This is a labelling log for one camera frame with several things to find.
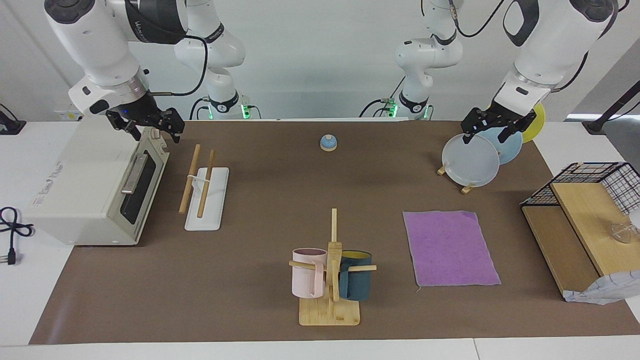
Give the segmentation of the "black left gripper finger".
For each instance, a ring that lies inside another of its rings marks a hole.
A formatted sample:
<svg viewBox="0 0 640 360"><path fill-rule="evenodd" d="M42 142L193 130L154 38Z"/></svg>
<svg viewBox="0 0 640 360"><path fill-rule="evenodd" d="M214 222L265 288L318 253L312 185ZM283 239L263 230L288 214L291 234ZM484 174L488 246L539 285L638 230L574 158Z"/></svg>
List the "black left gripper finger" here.
<svg viewBox="0 0 640 360"><path fill-rule="evenodd" d="M516 132L525 132L528 130L530 125L533 123L537 115L535 112L530 112L526 116L520 119L506 119L505 120L505 129L501 131L498 135L497 139L500 143L505 143L510 136L514 135Z"/></svg>
<svg viewBox="0 0 640 360"><path fill-rule="evenodd" d="M469 144L479 132L484 132L489 126L486 123L486 111L470 110L461 122L462 141Z"/></svg>

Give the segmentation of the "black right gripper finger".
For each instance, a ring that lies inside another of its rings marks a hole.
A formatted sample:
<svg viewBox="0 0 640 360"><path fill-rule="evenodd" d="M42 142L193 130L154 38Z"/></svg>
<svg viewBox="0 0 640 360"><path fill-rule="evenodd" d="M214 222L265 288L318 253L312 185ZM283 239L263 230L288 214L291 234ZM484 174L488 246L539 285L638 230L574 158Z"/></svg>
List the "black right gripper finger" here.
<svg viewBox="0 0 640 360"><path fill-rule="evenodd" d="M106 111L106 117L109 120L110 125L116 131L124 131L130 134L137 142L141 140L142 134L138 130L134 121L129 121L129 120L126 120L125 118L122 118L121 114L119 114L119 112L116 112L116 111Z"/></svg>
<svg viewBox="0 0 640 360"><path fill-rule="evenodd" d="M185 129L185 121L174 107L160 111L160 130L169 134L175 144L180 142Z"/></svg>

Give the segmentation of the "purple and grey towel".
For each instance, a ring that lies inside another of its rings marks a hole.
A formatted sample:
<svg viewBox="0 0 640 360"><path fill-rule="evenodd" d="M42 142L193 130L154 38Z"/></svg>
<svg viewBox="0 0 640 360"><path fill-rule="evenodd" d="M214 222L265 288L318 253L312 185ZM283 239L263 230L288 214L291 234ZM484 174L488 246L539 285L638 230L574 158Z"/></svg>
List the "purple and grey towel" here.
<svg viewBox="0 0 640 360"><path fill-rule="evenodd" d="M419 287L502 283L475 212L405 210L402 216Z"/></svg>

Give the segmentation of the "wooden plate rack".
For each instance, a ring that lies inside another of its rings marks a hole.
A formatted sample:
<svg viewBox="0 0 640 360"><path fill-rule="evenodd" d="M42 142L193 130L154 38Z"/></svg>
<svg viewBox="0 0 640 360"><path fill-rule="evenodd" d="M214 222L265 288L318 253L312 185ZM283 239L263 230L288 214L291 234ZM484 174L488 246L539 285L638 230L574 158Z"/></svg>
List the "wooden plate rack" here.
<svg viewBox="0 0 640 360"><path fill-rule="evenodd" d="M438 176L444 176L447 173L447 169L446 169L446 165L443 164L437 171L436 171ZM472 189L473 189L473 185L469 184L468 186L463 186L461 188L461 193L466 195L468 194Z"/></svg>

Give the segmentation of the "white towel rack wooden rods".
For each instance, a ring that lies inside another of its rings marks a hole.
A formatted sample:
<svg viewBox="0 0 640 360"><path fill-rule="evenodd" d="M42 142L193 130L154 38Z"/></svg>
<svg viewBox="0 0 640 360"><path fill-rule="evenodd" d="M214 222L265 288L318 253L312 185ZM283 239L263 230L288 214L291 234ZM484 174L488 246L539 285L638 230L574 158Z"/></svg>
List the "white towel rack wooden rods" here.
<svg viewBox="0 0 640 360"><path fill-rule="evenodd" d="M230 170L214 167L211 150L208 166L198 167L201 145L196 144L187 174L179 214L187 214L186 231L217 231L221 227Z"/></svg>

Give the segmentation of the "yellow plate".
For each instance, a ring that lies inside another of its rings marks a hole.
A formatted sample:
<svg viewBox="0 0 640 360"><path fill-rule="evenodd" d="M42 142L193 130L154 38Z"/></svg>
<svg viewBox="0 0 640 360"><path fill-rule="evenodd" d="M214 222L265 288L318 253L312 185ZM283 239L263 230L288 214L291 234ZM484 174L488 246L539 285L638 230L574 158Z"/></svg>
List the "yellow plate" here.
<svg viewBox="0 0 640 360"><path fill-rule="evenodd" d="M542 131L546 123L546 110L541 102L538 102L532 111L535 113L535 117L528 128L522 132L522 144L528 143L535 139L537 135Z"/></svg>

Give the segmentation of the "light blue plate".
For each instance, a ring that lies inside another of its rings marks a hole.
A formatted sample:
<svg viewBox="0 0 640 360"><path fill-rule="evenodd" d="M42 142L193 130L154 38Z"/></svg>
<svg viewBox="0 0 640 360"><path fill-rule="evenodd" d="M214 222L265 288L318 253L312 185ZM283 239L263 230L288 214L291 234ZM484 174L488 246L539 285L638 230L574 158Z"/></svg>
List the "light blue plate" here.
<svg viewBox="0 0 640 360"><path fill-rule="evenodd" d="M501 166L512 161L519 154L523 141L522 133L516 131L514 134L510 135L505 142L501 143L498 136L504 129L504 127L492 127L477 133L478 136L487 139L487 141L491 142L494 148L496 148Z"/></svg>

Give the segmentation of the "grey plate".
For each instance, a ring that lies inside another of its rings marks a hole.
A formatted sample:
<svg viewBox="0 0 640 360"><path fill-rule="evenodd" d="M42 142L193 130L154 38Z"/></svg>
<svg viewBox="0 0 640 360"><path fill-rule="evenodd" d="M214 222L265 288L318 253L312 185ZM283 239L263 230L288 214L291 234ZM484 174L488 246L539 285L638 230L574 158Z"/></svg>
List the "grey plate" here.
<svg viewBox="0 0 640 360"><path fill-rule="evenodd" d="M458 134L446 142L441 161L448 177L462 187L482 187L498 175L500 163L495 146L482 136L468 143Z"/></svg>

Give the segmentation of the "beige toaster oven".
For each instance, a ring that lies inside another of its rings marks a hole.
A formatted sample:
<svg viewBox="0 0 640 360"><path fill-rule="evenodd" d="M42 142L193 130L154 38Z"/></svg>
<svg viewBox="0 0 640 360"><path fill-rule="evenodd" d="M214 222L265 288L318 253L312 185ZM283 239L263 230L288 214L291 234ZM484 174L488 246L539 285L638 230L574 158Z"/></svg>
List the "beige toaster oven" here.
<svg viewBox="0 0 640 360"><path fill-rule="evenodd" d="M136 245L169 159L158 129L139 132L83 118L23 219L64 244Z"/></svg>

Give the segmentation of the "black desk clamp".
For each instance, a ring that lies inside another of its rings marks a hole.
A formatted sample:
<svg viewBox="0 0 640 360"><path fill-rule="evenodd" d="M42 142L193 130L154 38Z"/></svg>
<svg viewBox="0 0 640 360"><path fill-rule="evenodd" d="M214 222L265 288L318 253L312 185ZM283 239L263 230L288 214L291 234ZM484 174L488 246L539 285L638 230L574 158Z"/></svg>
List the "black desk clamp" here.
<svg viewBox="0 0 640 360"><path fill-rule="evenodd" d="M19 120L13 111L0 103L0 135L17 135L25 125L25 120Z"/></svg>

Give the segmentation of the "wooden shelf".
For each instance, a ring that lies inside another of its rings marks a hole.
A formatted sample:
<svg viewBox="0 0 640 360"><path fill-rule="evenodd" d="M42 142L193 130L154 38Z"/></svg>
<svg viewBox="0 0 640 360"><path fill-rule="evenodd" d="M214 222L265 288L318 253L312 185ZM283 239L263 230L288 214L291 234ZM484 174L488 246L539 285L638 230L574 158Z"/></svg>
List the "wooden shelf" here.
<svg viewBox="0 0 640 360"><path fill-rule="evenodd" d="M563 291L585 291L599 278L640 269L640 242L611 235L629 217L599 183L552 183L558 206L521 208L554 281Z"/></svg>

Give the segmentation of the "clear glass cup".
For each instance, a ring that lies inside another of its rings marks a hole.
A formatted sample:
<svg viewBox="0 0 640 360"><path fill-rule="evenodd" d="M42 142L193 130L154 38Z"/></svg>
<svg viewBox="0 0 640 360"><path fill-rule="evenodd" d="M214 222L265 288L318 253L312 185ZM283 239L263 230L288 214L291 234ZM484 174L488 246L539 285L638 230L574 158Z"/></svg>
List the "clear glass cup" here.
<svg viewBox="0 0 640 360"><path fill-rule="evenodd" d="M630 222L613 223L610 226L610 232L613 239L622 244L633 244L640 242L640 228Z"/></svg>

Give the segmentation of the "brown table mat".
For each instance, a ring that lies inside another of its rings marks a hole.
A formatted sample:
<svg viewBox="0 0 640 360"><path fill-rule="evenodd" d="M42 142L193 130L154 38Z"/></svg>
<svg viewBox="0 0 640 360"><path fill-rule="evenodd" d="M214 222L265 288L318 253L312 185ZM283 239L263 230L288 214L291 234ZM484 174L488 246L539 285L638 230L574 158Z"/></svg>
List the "brown table mat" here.
<svg viewBox="0 0 640 360"><path fill-rule="evenodd" d="M594 337L640 334L624 301L563 300L519 204L552 178L528 143L487 186L436 174L457 121L190 121L137 246L76 247L31 344ZM325 152L320 139L337 139ZM187 231L186 178L230 170L221 227ZM288 261L326 248L331 210L347 249L372 254L356 326L301 326ZM404 211L477 214L500 285L418 288Z"/></svg>

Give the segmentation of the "marble patterned white sheet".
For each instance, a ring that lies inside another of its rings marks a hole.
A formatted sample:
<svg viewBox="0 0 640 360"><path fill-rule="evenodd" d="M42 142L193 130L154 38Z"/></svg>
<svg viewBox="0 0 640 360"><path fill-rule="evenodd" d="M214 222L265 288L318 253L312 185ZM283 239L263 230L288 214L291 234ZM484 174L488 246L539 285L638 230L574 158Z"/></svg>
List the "marble patterned white sheet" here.
<svg viewBox="0 0 640 360"><path fill-rule="evenodd" d="M640 296L640 269L601 276L584 291L563 291L567 302L608 305Z"/></svg>

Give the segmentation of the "wooden mug tree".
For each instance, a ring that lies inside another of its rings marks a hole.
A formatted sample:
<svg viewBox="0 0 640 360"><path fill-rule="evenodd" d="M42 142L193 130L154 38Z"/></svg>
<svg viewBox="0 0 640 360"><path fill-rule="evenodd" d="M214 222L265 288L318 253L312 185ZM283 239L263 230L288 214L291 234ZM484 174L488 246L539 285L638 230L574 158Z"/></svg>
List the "wooden mug tree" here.
<svg viewBox="0 0 640 360"><path fill-rule="evenodd" d="M309 295L300 296L298 323L301 326L356 326L361 323L360 303L339 294L343 245L338 241L338 210L331 210L331 237L320 259L292 259L293 269L311 271Z"/></svg>

